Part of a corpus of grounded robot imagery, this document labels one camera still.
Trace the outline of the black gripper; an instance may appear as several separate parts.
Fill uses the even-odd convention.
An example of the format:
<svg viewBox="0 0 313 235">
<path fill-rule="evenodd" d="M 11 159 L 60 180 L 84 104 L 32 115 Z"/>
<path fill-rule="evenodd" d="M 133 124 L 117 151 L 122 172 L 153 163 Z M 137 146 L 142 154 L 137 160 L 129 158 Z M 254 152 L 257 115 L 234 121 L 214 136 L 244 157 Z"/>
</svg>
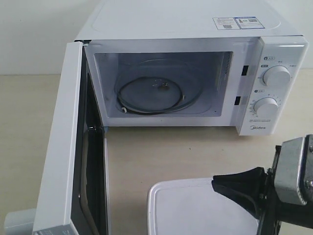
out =
<svg viewBox="0 0 313 235">
<path fill-rule="evenodd" d="M 279 234 L 282 222 L 310 229 L 313 227 L 313 201 L 304 206 L 284 203 L 276 193 L 274 177 L 280 151 L 281 146 L 277 146 L 273 167 L 268 169 L 266 181 L 262 167 L 241 173 L 213 176 L 212 187 L 216 193 L 232 200 L 254 218 L 260 219 L 257 232 L 259 235 Z M 265 202 L 261 212 L 259 193 L 264 189 L 264 181 Z"/>
</svg>

